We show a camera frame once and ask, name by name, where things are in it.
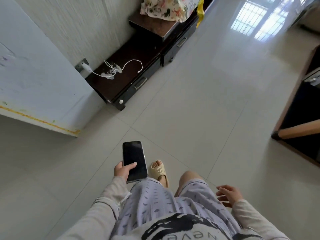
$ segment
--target hand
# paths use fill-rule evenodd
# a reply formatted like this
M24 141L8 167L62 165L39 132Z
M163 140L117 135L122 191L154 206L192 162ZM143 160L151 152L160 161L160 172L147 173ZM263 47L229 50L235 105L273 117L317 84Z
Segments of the hand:
M230 185L218 186L217 190L219 191L216 193L216 196L220 196L218 197L218 201L222 202L225 207L232 208L235 203L243 199L240 190Z
M122 161L118 163L117 166L114 168L114 177L121 176L124 178L125 181L128 180L129 171L137 166L137 163L134 162L132 164L123 166Z

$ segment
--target electrical outlet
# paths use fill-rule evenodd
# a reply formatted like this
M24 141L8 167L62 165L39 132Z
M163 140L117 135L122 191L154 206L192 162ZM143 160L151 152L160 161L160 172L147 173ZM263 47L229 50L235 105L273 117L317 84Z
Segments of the electrical outlet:
M84 64L87 64L87 65L89 65L89 62L87 61L87 59L86 58L84 58L83 60L81 60L74 68L78 71L78 73L81 73L84 69L83 69L83 67L82 67L82 65L81 65L81 63L84 63Z

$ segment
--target gray long sleeve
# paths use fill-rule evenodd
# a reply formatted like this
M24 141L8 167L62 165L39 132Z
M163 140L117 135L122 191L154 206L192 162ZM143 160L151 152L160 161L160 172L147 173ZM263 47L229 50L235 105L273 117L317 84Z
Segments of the gray long sleeve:
M129 195L125 180L119 176L114 177L86 215L59 240L109 239L119 218L119 208Z
M252 229L265 240L278 240L289 238L279 231L271 222L264 218L246 200L239 200L232 207L232 214L245 229Z

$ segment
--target cabinet drawer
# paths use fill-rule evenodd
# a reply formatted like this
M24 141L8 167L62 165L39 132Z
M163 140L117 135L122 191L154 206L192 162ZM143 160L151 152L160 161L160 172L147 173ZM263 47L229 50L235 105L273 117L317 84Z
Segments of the cabinet drawer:
M163 52L161 56L161 65L164 67L166 64L172 62L176 54L179 52L179 50L183 47L183 45L186 43L186 41L193 35L193 33L197 29L197 20L193 24L190 25L190 27L182 33L181 36L179 36L178 40L174 42L170 48L168 48L165 52Z
M114 101L114 106L117 108L123 107L126 102L150 79L150 77L161 67L160 57L147 68L131 85Z

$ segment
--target phone screen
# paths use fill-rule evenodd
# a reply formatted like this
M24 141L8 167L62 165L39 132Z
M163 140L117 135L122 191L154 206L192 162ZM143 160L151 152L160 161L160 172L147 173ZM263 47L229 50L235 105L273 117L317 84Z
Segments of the phone screen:
M125 142L123 148L123 165L136 162L137 166L129 172L128 181L136 181L148 177L148 169L141 141Z

